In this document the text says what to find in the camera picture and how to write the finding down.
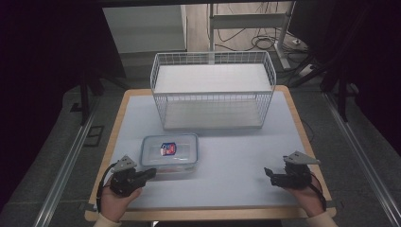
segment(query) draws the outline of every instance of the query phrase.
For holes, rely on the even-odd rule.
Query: wire basket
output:
[[[159,53],[150,87],[165,130],[261,128],[276,75],[269,53]]]

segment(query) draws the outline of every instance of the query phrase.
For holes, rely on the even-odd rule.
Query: black strap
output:
[[[321,185],[321,182],[319,182],[319,180],[316,178],[315,175],[313,175],[313,174],[310,174],[310,175],[311,175],[312,177],[314,177],[314,178],[318,181],[318,183],[319,183],[320,186],[322,186],[322,185]],[[327,201],[326,201],[326,199],[325,199],[325,197],[324,197],[324,195],[323,195],[323,192],[322,192],[321,190],[319,190],[319,189],[318,189],[315,185],[313,185],[312,183],[309,184],[309,187],[318,195],[319,200],[320,200],[321,203],[322,203],[323,211],[326,211],[326,208],[327,208]]]
[[[101,178],[99,185],[97,187],[97,193],[96,193],[96,206],[97,206],[97,212],[100,213],[101,211],[101,194],[103,193],[103,184],[104,184],[104,179],[106,178],[107,173],[112,169],[112,167],[115,166],[116,163],[111,164],[106,171],[103,173],[103,177]]]

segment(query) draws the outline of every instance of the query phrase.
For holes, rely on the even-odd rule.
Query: sticker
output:
[[[177,146],[175,143],[163,143],[162,147],[160,148],[160,153],[163,156],[174,155],[176,151]]]

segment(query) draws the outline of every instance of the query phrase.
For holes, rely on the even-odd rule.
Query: wall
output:
[[[103,9],[118,53],[185,50],[185,6]]]

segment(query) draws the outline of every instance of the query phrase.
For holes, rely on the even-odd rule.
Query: human hand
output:
[[[131,201],[141,195],[142,188],[133,191],[128,197],[120,197],[110,189],[112,177],[106,182],[101,195],[101,214],[113,222],[119,222]]]
[[[322,191],[322,187],[318,179],[315,177],[313,173],[311,174],[313,175],[312,184],[320,191]],[[293,189],[293,188],[284,188],[284,189],[286,189],[289,193],[292,194],[292,196],[295,197],[300,206],[306,211],[308,217],[310,218],[315,217],[324,212],[322,202],[318,194],[316,194],[316,192],[313,191],[310,187],[306,187],[303,189]]]

